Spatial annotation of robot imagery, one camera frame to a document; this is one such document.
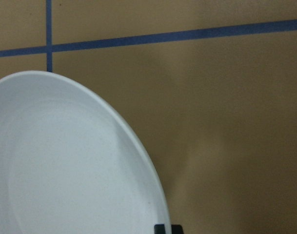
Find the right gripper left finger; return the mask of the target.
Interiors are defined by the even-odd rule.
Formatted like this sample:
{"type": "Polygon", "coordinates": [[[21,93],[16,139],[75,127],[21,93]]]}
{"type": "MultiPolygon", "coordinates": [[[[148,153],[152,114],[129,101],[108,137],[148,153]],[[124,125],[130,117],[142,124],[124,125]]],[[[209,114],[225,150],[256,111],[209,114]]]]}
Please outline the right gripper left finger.
{"type": "Polygon", "coordinates": [[[154,226],[154,234],[165,234],[164,224],[156,224],[154,226]]]}

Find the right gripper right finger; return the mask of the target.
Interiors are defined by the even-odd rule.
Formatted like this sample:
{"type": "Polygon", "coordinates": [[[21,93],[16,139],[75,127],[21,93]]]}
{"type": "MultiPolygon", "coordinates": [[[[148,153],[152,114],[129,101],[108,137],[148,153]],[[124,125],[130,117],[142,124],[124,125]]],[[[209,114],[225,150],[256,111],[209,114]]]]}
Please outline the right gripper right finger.
{"type": "Polygon", "coordinates": [[[184,234],[183,227],[179,224],[172,224],[171,232],[172,232],[172,234],[184,234]]]}

